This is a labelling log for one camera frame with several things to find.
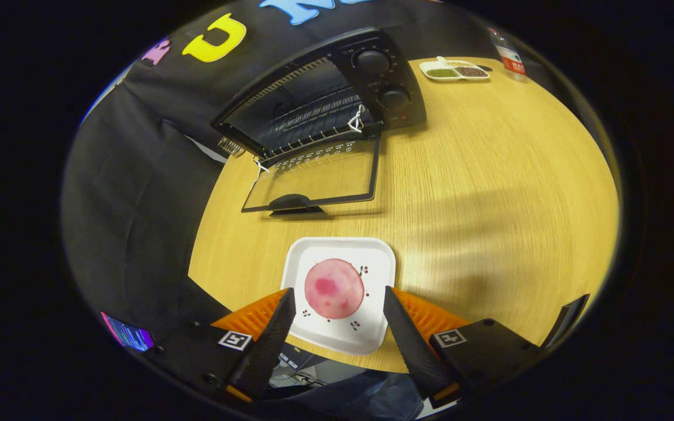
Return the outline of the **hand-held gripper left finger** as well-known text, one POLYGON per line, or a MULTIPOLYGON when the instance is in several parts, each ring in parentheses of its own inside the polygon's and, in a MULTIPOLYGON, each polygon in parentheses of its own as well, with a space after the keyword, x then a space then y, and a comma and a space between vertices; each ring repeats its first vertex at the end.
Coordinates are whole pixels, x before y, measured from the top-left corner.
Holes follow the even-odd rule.
POLYGON ((215 399, 262 397, 296 316, 284 288, 213 323, 192 322, 150 349, 150 364, 215 399))

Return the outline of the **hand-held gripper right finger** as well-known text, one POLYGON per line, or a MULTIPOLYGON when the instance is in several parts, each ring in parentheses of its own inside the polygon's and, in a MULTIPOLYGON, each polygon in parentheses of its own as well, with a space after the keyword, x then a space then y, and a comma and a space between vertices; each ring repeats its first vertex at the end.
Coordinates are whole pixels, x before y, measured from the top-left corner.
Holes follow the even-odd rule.
POLYGON ((435 408, 478 399, 529 368, 543 352, 494 318, 468 322, 390 286, 383 314, 410 378, 435 408))

